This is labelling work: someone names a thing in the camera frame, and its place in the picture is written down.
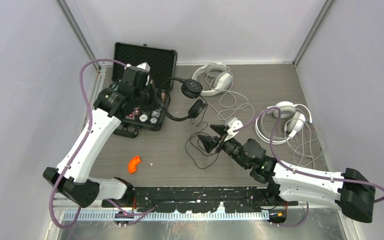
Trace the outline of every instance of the headphones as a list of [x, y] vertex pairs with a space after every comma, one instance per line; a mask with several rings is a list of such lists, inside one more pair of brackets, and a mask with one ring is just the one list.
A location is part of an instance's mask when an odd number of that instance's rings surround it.
[[222, 62], [211, 62], [205, 66], [198, 68], [192, 75], [192, 79], [198, 81], [198, 76], [201, 74], [207, 75], [210, 78], [210, 74], [217, 74], [215, 79], [211, 81], [210, 89], [208, 91], [202, 91], [201, 96], [211, 97], [228, 90], [232, 83], [233, 76], [229, 73], [229, 68]]
[[[281, 101], [281, 102], [277, 103], [275, 106], [269, 106], [268, 107], [268, 108], [271, 108], [271, 107], [280, 108], [280, 116], [279, 116], [279, 111], [277, 111], [277, 110], [272, 110], [272, 111], [267, 113], [267, 114], [273, 113], [273, 116], [275, 118], [280, 117], [281, 119], [286, 119], [286, 118], [290, 118], [292, 116], [292, 120], [288, 124], [285, 124], [285, 126], [284, 126], [284, 130], [286, 132], [289, 132], [289, 135], [287, 136], [288, 141], [291, 140], [299, 131], [301, 131], [303, 129], [304, 122], [306, 121], [306, 116], [304, 116], [304, 114], [302, 114], [301, 112], [297, 111], [296, 107], [298, 107], [298, 106], [302, 106], [307, 110], [307, 112], [309, 114], [309, 122], [310, 122], [310, 124], [312, 124], [313, 119], [311, 117], [311, 112], [309, 111], [309, 109], [305, 105], [293, 104], [290, 101]], [[266, 114], [263, 114], [260, 117], [261, 129], [259, 129], [258, 120], [255, 121], [255, 132], [257, 133], [258, 137], [261, 140], [263, 140], [264, 142], [269, 144], [271, 134], [263, 126], [263, 118], [265, 115]], [[283, 137], [274, 136], [273, 137], [273, 144], [274, 145], [284, 144], [284, 143], [286, 143], [287, 140], [285, 140], [285, 138], [283, 138]]]
[[[197, 80], [183, 79], [181, 77], [169, 77], [161, 83], [161, 86], [163, 86], [164, 83], [171, 81], [171, 80], [178, 81], [178, 82], [182, 83], [180, 90], [183, 93], [183, 95], [185, 95], [186, 97], [188, 97], [190, 99], [196, 99], [197, 97], [199, 97], [201, 95], [201, 92], [203, 91], [203, 86]], [[158, 96], [160, 98], [161, 98], [161, 93], [162, 93], [162, 90], [160, 87], [158, 89]], [[205, 103], [201, 99], [198, 99], [189, 108], [189, 110], [187, 111], [187, 116], [185, 116], [185, 117], [175, 117], [175, 116], [171, 115], [165, 106], [162, 107], [162, 111], [165, 113], [165, 115], [169, 119], [176, 121], [176, 122], [182, 122], [182, 121], [185, 121], [187, 119], [194, 119], [194, 118], [198, 117], [200, 115], [200, 113], [206, 107], [207, 107], [207, 103]]]

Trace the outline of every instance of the gray table surface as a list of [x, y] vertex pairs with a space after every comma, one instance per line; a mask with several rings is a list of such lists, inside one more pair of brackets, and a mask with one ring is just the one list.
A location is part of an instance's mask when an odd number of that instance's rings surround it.
[[[190, 78], [199, 66], [177, 66], [175, 75], [183, 78]], [[280, 101], [290, 101], [293, 103], [306, 104], [303, 90], [301, 88], [297, 73], [291, 64], [266, 64], [266, 65], [230, 65], [231, 72], [234, 74], [234, 84], [232, 91], [239, 92], [249, 99], [249, 103], [255, 108], [255, 114], [263, 109], [273, 106]], [[108, 69], [105, 78], [104, 87], [111, 83], [112, 69]], [[200, 78], [204, 89], [208, 88], [207, 84]], [[195, 102], [195, 99], [189, 99], [180, 91], [180, 83], [175, 82], [171, 91], [171, 104], [169, 111], [174, 116], [186, 116], [189, 107]], [[218, 110], [223, 108], [219, 106], [221, 95], [207, 97], [207, 101], [213, 104]], [[238, 104], [245, 100], [238, 97]], [[233, 103], [231, 96], [223, 99], [223, 104], [229, 105]], [[237, 117], [243, 123], [250, 120], [253, 111], [247, 107], [238, 110], [234, 117]], [[264, 125], [271, 131], [275, 123], [273, 116], [264, 119]], [[243, 170], [235, 161], [227, 154], [221, 152], [218, 160], [208, 169], [198, 169], [191, 158], [185, 152], [185, 142], [191, 134], [201, 130], [189, 120], [183, 122], [174, 122], [168, 118], [164, 120], [164, 124], [160, 131], [150, 131], [141, 129], [136, 138], [127, 138], [112, 135], [102, 151], [99, 153], [90, 176], [95, 178], [112, 178], [120, 177], [126, 179], [137, 187], [153, 187], [153, 186], [258, 186], [256, 182], [249, 176], [250, 170]], [[212, 108], [208, 108], [204, 116], [204, 122], [209, 124], [223, 124], [218, 119], [217, 114]], [[279, 127], [277, 134], [283, 134], [283, 124]], [[210, 135], [216, 135], [209, 127], [204, 132]], [[268, 156], [273, 156], [267, 143], [258, 138], [254, 132], [254, 128], [249, 126], [242, 130], [235, 137], [239, 142], [245, 143], [247, 139], [253, 138], [257, 140], [261, 147], [267, 150]], [[312, 130], [312, 139], [316, 138], [314, 130]], [[292, 139], [290, 142], [293, 146], [297, 146], [301, 142], [301, 134]], [[304, 140], [310, 139], [309, 130], [304, 129]], [[210, 164], [216, 156], [203, 156], [198, 150], [188, 144], [187, 149], [194, 157], [197, 164], [205, 167]], [[284, 161], [292, 163], [293, 151], [286, 145], [275, 146], [277, 155]], [[305, 147], [306, 153], [309, 154], [309, 146]], [[311, 149], [314, 156], [321, 153], [319, 141], [312, 142]], [[128, 163], [134, 156], [140, 156], [141, 163], [137, 166], [137, 172], [128, 173]], [[304, 159], [302, 163], [308, 163], [308, 159]], [[322, 157], [315, 161], [315, 169], [326, 170], [326, 163]]]

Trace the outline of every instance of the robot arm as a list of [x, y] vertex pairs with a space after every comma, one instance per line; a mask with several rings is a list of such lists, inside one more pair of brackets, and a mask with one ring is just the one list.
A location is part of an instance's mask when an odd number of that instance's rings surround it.
[[[295, 166], [284, 161], [280, 163], [266, 156], [266, 150], [254, 139], [248, 139], [243, 145], [233, 138], [233, 126], [240, 128], [236, 118], [227, 126], [210, 125], [221, 137], [198, 135], [205, 150], [210, 153], [224, 151], [243, 169], [251, 169], [250, 176], [257, 182], [267, 184], [265, 197], [273, 205], [299, 201], [320, 204], [334, 209], [354, 220], [371, 223], [375, 203], [375, 188], [358, 183], [340, 180], [358, 180], [369, 182], [359, 171], [347, 168], [343, 172], [328, 172]], [[324, 177], [314, 178], [297, 172]]]
[[[105, 142], [126, 115], [131, 114], [135, 108], [155, 109], [161, 107], [161, 104], [155, 85], [149, 79], [149, 66], [141, 64], [138, 67], [126, 67], [120, 82], [99, 93], [93, 104], [93, 125], [90, 130], [88, 123], [67, 156], [56, 168], [47, 167], [43, 177], [52, 186], [60, 179], [57, 191], [82, 208], [88, 207], [95, 200], [104, 199], [114, 199], [121, 204], [130, 203], [134, 197], [130, 183], [120, 178], [92, 178], [89, 173]], [[239, 143], [234, 136], [242, 126], [241, 121], [233, 119], [227, 126], [210, 125], [220, 137], [198, 137], [208, 153], [213, 149], [224, 151], [243, 169], [251, 169], [251, 177], [267, 184], [265, 198], [269, 203], [317, 203], [340, 209], [351, 219], [372, 222], [375, 188], [361, 184], [368, 183], [368, 180], [357, 170], [347, 168], [345, 173], [318, 171], [277, 161], [266, 156], [266, 150], [254, 139], [249, 139], [243, 145]], [[78, 150], [86, 134], [89, 134], [88, 138], [62, 176], [69, 159]]]
[[[154, 84], [149, 79], [149, 66], [143, 63], [137, 67], [127, 66], [123, 78], [112, 88], [102, 90], [93, 103], [93, 126], [82, 148], [79, 150], [58, 185], [58, 191], [85, 208], [95, 200], [122, 199], [130, 185], [113, 178], [99, 179], [89, 177], [92, 165], [113, 131], [126, 115], [135, 108], [153, 108], [159, 104]], [[89, 123], [84, 127], [74, 146], [56, 166], [47, 167], [43, 177], [53, 186], [82, 139], [88, 132]]]

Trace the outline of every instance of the metal frame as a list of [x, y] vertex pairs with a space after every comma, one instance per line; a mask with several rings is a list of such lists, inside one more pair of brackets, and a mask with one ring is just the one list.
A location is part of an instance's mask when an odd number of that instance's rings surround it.
[[[66, 0], [55, 0], [55, 2], [58, 4], [59, 8], [61, 9], [62, 14], [64, 15], [71, 29], [73, 30], [73, 33], [75, 34], [76, 38], [80, 42], [80, 45], [83, 48], [86, 55], [89, 57], [90, 60], [96, 59], [91, 47], [88, 44], [88, 41], [85, 38], [85, 35], [83, 34], [82, 30], [79, 27], [79, 24], [77, 23], [76, 19], [73, 16], [73, 13], [71, 12], [69, 6], [67, 5]], [[97, 63], [94, 63], [93, 66], [95, 67], [96, 70], [99, 70], [99, 65]]]
[[349, 217], [346, 217], [342, 214], [341, 211], [338, 211], [339, 216], [340, 216], [340, 221], [342, 223], [343, 230], [345, 232], [347, 240], [359, 240], [361, 239], [354, 220], [350, 219]]
[[309, 47], [311, 41], [313, 40], [314, 36], [316, 35], [317, 31], [319, 30], [320, 26], [322, 25], [323, 21], [325, 20], [326, 16], [328, 15], [330, 9], [332, 8], [332, 5], [335, 2], [336, 2], [336, 0], [325, 0], [324, 1], [323, 7], [321, 8], [320, 12], [318, 13], [314, 24], [312, 25], [310, 31], [308, 32], [307, 37], [304, 40], [304, 43], [302, 44], [301, 48], [298, 51], [298, 54], [295, 57], [295, 60], [292, 62], [292, 64], [295, 67], [300, 63], [301, 58], [306, 53], [307, 48]]

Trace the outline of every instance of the black cable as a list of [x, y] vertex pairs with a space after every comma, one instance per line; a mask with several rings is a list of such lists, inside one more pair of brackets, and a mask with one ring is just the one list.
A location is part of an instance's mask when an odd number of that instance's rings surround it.
[[262, 209], [262, 210], [266, 210], [266, 211], [270, 211], [270, 210], [273, 210], [273, 209], [279, 207], [279, 205], [276, 205], [276, 206], [274, 206], [274, 207], [272, 207], [272, 208], [262, 208], [262, 207], [258, 204], [257, 201], [255, 201], [255, 204], [256, 204], [260, 209]]
[[[193, 163], [195, 164], [195, 166], [200, 169], [200, 170], [205, 170], [209, 167], [211, 167], [216, 161], [217, 159], [219, 158], [219, 153], [218, 152], [214, 152], [214, 153], [206, 153], [205, 151], [205, 148], [203, 146], [200, 145], [200, 140], [198, 139], [197, 140], [197, 143], [196, 145], [192, 142], [192, 139], [196, 136], [198, 136], [198, 134], [204, 134], [204, 135], [207, 135], [209, 137], [211, 137], [208, 133], [206, 132], [203, 132], [207, 127], [208, 127], [208, 122], [205, 122], [204, 121], [204, 116], [205, 116], [205, 113], [207, 111], [207, 108], [208, 108], [208, 103], [207, 103], [207, 100], [205, 100], [205, 98], [203, 98], [202, 96], [200, 96], [200, 98], [205, 102], [205, 109], [204, 109], [204, 112], [202, 113], [202, 117], [201, 117], [201, 120], [198, 122], [198, 124], [196, 124], [196, 127], [200, 127], [201, 125], [203, 124], [206, 124], [206, 126], [204, 128], [202, 128], [200, 131], [198, 132], [194, 132], [192, 133], [192, 135], [190, 135], [190, 137], [187, 139], [187, 141], [184, 143], [184, 150], [186, 151], [186, 153], [189, 155], [189, 157], [192, 159]], [[199, 152], [201, 152], [202, 155], [206, 156], [206, 157], [211, 157], [211, 156], [214, 156], [214, 155], [217, 155], [215, 157], [215, 160], [208, 166], [206, 167], [200, 167], [198, 166], [197, 162], [195, 161], [194, 157], [192, 157], [192, 155], [188, 152], [188, 149], [187, 149], [187, 145], [188, 145], [188, 142], [196, 149], [198, 149]]]

